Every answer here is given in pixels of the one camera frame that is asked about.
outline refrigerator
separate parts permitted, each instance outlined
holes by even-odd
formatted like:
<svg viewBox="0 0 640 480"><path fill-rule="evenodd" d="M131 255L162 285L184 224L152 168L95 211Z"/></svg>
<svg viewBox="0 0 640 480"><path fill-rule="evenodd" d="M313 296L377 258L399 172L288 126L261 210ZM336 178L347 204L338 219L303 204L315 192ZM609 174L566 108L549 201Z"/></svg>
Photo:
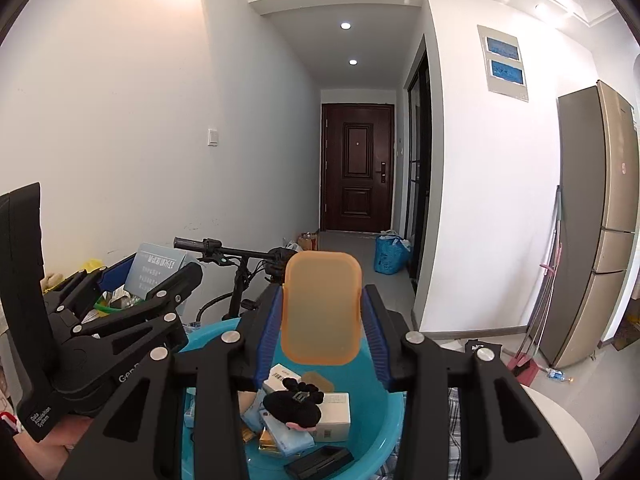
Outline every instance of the refrigerator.
<svg viewBox="0 0 640 480"><path fill-rule="evenodd" d="M622 290L638 215L631 105L596 86L558 99L562 259L540 350L563 368L598 346Z"/></svg>

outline plaid fabric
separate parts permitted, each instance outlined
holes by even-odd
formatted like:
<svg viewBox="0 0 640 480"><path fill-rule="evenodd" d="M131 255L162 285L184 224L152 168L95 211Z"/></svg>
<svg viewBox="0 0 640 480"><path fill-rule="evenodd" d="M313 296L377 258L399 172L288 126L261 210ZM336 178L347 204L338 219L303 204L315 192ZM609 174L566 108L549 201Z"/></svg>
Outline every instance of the plaid fabric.
<svg viewBox="0 0 640 480"><path fill-rule="evenodd" d="M460 480L460 400L458 390L449 389L449 480ZM369 480L393 480L400 442L392 451L382 467Z"/></svg>

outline orange plastic container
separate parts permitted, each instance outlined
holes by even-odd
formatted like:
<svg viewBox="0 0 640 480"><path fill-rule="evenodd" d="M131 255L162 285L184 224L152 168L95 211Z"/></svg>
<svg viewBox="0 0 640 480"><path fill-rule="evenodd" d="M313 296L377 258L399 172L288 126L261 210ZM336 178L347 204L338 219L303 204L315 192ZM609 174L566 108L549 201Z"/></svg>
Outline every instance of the orange plastic container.
<svg viewBox="0 0 640 480"><path fill-rule="evenodd" d="M284 354L304 365L345 365L360 350L362 269L349 254L303 251L287 264Z"/></svg>

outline metal screw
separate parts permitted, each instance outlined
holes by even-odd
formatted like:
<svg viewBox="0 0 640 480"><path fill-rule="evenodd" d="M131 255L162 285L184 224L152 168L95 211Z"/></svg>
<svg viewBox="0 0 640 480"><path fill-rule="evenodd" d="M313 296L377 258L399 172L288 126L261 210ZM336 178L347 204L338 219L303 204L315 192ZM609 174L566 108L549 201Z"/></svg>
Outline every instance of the metal screw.
<svg viewBox="0 0 640 480"><path fill-rule="evenodd" d="M149 355L154 361L162 361L169 355L169 351L164 346L158 346L149 352Z"/></svg>
<svg viewBox="0 0 640 480"><path fill-rule="evenodd" d="M478 359L486 362L493 361L495 358L494 351L487 347L479 348L476 355L478 356Z"/></svg>
<svg viewBox="0 0 640 480"><path fill-rule="evenodd" d="M230 330L222 335L222 341L225 343L237 343L240 341L240 333L236 330Z"/></svg>
<svg viewBox="0 0 640 480"><path fill-rule="evenodd" d="M424 341L424 335L420 332L407 332L404 338L411 344L419 345Z"/></svg>

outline blue picture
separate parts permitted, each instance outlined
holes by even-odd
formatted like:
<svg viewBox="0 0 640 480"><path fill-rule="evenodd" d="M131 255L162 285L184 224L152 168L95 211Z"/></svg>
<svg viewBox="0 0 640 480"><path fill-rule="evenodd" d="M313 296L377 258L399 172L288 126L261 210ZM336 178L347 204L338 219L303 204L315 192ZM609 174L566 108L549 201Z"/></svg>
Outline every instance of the blue picture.
<svg viewBox="0 0 640 480"><path fill-rule="evenodd" d="M514 66L505 65L504 63L492 60L491 73L505 81L524 85L524 74L522 73L522 70Z"/></svg>
<svg viewBox="0 0 640 480"><path fill-rule="evenodd" d="M493 52L494 54L508 57L510 59L515 59L516 61L520 60L518 47L515 45L510 45L509 43L504 43L503 41L494 40L494 38L487 38L486 44L489 48L489 52Z"/></svg>

